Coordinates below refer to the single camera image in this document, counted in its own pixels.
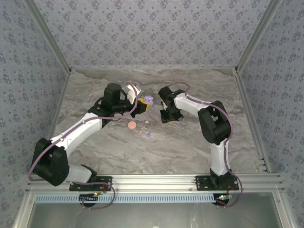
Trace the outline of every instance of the pink disc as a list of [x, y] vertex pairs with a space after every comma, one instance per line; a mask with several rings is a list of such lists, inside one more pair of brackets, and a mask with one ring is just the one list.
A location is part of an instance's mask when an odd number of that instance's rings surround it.
[[128, 123], [128, 128], [134, 130], [136, 128], [136, 123], [134, 121], [130, 121]]

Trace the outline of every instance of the gray marble floor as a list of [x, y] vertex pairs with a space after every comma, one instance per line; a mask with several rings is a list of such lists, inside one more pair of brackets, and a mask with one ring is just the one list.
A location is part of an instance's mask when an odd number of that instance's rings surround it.
[[[94, 102], [102, 97], [108, 83], [139, 84], [143, 96], [154, 97], [147, 113], [110, 122], [92, 134], [69, 157], [70, 163], [85, 164], [98, 173], [209, 173], [209, 143], [202, 136], [199, 120], [188, 113], [181, 122], [162, 124], [160, 120], [160, 88], [171, 82], [187, 82], [189, 94], [205, 101], [220, 100], [231, 117], [235, 134], [229, 143], [229, 162], [234, 172], [257, 172], [255, 150], [231, 70], [101, 70], [72, 71], [64, 94], [55, 135], [78, 121]], [[184, 85], [173, 85], [172, 90]], [[137, 128], [127, 124], [135, 120]]]

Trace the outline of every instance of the blue floral wallpaper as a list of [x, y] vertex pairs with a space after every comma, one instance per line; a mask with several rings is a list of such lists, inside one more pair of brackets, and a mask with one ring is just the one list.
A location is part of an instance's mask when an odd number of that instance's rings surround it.
[[0, 1], [0, 227], [11, 227], [66, 73], [22, 0]]
[[273, 172], [304, 227], [304, 2], [283, 0], [242, 77]]
[[71, 67], [235, 66], [269, 0], [35, 0]]

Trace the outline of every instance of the purple object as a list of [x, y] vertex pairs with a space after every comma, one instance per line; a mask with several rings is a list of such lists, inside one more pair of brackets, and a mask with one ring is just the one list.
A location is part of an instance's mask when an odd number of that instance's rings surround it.
[[145, 96], [144, 101], [149, 103], [151, 106], [154, 104], [152, 96]]

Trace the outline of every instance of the yellow object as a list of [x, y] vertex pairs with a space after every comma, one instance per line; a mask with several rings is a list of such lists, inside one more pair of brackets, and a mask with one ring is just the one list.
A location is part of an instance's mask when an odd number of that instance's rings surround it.
[[142, 98], [142, 97], [141, 97], [141, 98], [139, 98], [139, 99], [138, 99], [138, 101], [140, 101], [140, 102], [142, 102], [143, 104], [147, 105], [147, 108], [146, 108], [146, 112], [147, 112], [147, 111], [148, 111], [148, 109], [150, 108], [150, 103], [145, 102], [145, 101], [144, 101], [144, 98]]

